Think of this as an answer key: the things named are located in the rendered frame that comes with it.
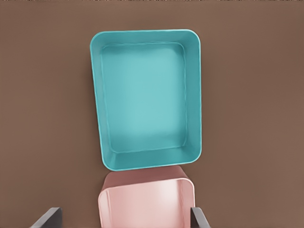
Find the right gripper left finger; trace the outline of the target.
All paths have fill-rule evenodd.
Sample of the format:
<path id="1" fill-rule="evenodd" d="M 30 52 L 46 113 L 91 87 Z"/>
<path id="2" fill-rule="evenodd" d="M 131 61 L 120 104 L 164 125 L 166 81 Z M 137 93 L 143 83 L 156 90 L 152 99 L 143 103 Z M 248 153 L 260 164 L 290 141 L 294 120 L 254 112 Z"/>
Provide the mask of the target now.
<path id="1" fill-rule="evenodd" d="M 50 208 L 29 228 L 62 228 L 63 215 L 61 207 Z"/>

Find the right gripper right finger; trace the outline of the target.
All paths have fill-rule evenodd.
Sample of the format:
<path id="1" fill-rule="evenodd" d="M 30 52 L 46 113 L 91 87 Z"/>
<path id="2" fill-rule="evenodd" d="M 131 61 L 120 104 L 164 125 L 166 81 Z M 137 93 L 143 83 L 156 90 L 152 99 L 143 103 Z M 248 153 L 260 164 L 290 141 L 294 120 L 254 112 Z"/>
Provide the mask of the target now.
<path id="1" fill-rule="evenodd" d="M 190 209 L 190 228 L 210 228 L 210 225 L 199 207 Z"/>

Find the pink rectangular tray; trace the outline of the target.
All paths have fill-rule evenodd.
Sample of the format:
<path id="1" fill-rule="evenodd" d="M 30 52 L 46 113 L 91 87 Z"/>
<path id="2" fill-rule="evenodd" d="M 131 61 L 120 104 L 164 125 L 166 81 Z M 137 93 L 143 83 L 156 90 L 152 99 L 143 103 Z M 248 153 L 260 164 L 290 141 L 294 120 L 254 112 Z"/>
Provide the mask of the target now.
<path id="1" fill-rule="evenodd" d="M 107 174 L 98 197 L 102 228 L 190 228 L 195 189 L 178 166 Z"/>

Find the teal rectangular tray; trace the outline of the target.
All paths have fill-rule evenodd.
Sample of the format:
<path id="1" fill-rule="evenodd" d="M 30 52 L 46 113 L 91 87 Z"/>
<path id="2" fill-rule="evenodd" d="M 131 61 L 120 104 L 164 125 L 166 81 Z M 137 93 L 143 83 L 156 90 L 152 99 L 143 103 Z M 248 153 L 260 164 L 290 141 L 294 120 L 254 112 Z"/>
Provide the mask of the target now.
<path id="1" fill-rule="evenodd" d="M 201 42 L 190 29 L 102 31 L 90 42 L 103 164 L 187 164 L 202 151 Z"/>

